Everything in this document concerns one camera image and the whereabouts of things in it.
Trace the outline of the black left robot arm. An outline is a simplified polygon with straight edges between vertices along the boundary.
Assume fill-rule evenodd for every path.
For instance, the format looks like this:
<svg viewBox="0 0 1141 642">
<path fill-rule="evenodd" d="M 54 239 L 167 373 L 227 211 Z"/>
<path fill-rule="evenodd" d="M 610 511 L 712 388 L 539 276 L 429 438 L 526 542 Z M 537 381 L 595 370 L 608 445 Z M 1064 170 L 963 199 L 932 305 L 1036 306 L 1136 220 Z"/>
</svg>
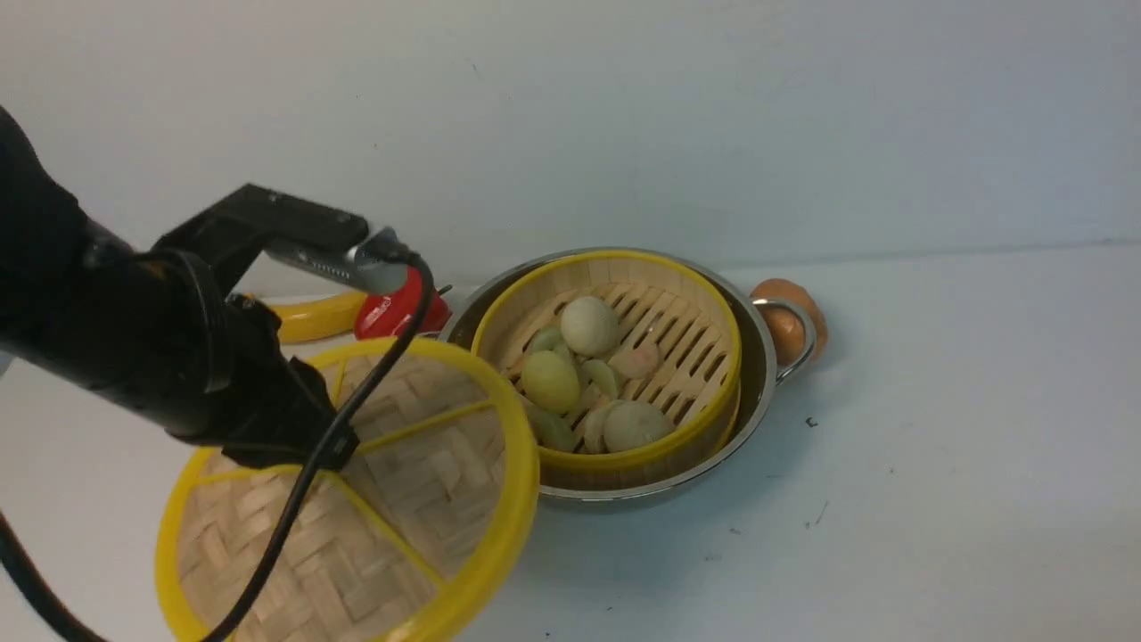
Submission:
<svg viewBox="0 0 1141 642">
<path fill-rule="evenodd" d="M 3 350 L 245 468 L 300 465 L 334 418 L 281 318 L 235 291 L 273 243 L 350 251 L 363 217 L 248 184 L 148 251 L 87 216 L 1 115 Z"/>
</svg>

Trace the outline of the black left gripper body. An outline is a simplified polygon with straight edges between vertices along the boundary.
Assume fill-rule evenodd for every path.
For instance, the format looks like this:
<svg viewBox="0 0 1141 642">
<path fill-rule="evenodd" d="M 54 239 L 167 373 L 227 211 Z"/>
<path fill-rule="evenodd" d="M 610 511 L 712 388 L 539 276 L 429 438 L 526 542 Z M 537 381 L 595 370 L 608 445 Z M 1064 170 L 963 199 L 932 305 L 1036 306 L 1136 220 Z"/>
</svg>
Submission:
<svg viewBox="0 0 1141 642">
<path fill-rule="evenodd" d="M 304 462 L 332 405 L 316 371 L 281 352 L 278 316 L 235 287 L 273 239 L 346 251 L 367 236 L 359 216 L 253 184 L 162 236 L 152 259 L 173 290 L 173 317 L 152 418 L 249 468 Z"/>
</svg>

